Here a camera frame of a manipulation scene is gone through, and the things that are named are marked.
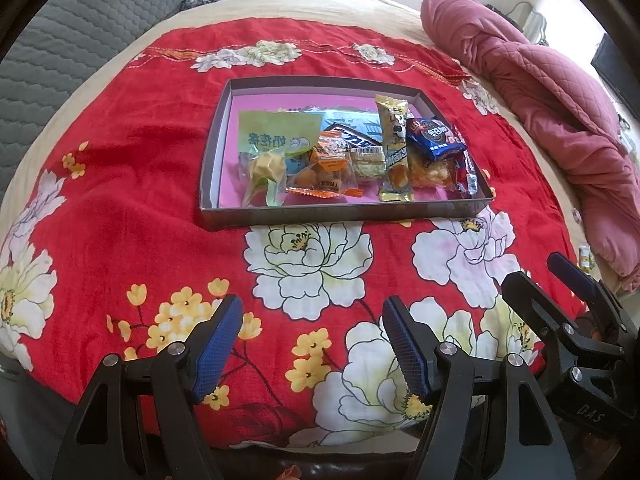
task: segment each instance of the transparent plastic bag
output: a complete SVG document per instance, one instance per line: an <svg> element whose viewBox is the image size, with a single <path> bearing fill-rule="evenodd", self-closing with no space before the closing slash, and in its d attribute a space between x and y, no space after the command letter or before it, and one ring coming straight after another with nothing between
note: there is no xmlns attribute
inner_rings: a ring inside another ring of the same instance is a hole
<svg viewBox="0 0 640 480"><path fill-rule="evenodd" d="M254 198L262 192L266 192L264 203L267 206L283 204L287 184L283 148L259 152L255 146L252 146L251 153L240 153L238 168L241 180L246 186L242 207L247 207L254 202Z"/></svg>
<svg viewBox="0 0 640 480"><path fill-rule="evenodd" d="M320 134L318 143L311 149L309 165L289 177L287 192L318 198L362 196L340 132Z"/></svg>

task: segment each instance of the blue snack package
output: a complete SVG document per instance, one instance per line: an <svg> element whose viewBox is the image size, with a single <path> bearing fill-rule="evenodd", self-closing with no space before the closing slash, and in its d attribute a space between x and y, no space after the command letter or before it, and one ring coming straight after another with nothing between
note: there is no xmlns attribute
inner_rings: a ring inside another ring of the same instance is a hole
<svg viewBox="0 0 640 480"><path fill-rule="evenodd" d="M417 144L431 162L444 160L466 150L454 133L435 117L408 119L406 136Z"/></svg>

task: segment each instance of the gray quilted mattress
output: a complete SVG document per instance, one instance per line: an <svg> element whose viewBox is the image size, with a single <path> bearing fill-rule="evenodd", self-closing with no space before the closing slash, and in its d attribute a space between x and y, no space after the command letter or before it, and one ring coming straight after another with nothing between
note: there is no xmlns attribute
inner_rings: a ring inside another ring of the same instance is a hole
<svg viewBox="0 0 640 480"><path fill-rule="evenodd" d="M0 62L0 201L66 99L181 0L49 0Z"/></svg>

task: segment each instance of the beige bed sheet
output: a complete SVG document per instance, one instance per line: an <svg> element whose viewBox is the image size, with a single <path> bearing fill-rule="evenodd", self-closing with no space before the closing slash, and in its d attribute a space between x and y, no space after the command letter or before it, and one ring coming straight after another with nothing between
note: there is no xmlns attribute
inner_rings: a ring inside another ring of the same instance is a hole
<svg viewBox="0 0 640 480"><path fill-rule="evenodd" d="M89 78L65 102L49 121L20 163L0 206L0 240L26 205L41 166L54 145L80 112L91 103L138 52L169 30L199 27L240 18L295 18L332 25L367 27L392 38L434 47L420 23L420 13L389 0L225 0L180 12L159 23L123 52L110 60ZM571 242L576 249L586 243L584 231L574 220L572 209L577 204L569 184L558 167L536 146L517 117L504 105L495 89L485 80L481 83L498 99L500 113L511 123L534 153L540 168L551 184L561 205ZM602 277L612 289L619 287L618 277L606 264L600 264ZM596 269L594 277L599 278Z"/></svg>

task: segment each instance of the red printed blanket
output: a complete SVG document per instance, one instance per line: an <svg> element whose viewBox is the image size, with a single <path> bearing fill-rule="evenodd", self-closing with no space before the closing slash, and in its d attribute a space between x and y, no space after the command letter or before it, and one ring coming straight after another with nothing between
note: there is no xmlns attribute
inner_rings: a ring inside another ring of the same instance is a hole
<svg viewBox="0 0 640 480"><path fill-rule="evenodd" d="M462 131L495 200L467 219L201 229L200 163L223 86L290 74L422 89ZM550 252L575 255L532 153L467 79L437 51L357 27L248 19L165 34L66 131L12 225L0 349L78 402L105 354L155 355L237 294L242 329L196 409L217 447L343 444L423 420L380 321L391 294L471 355L539 363L500 284L524 269L575 316L580 301L545 267Z"/></svg>

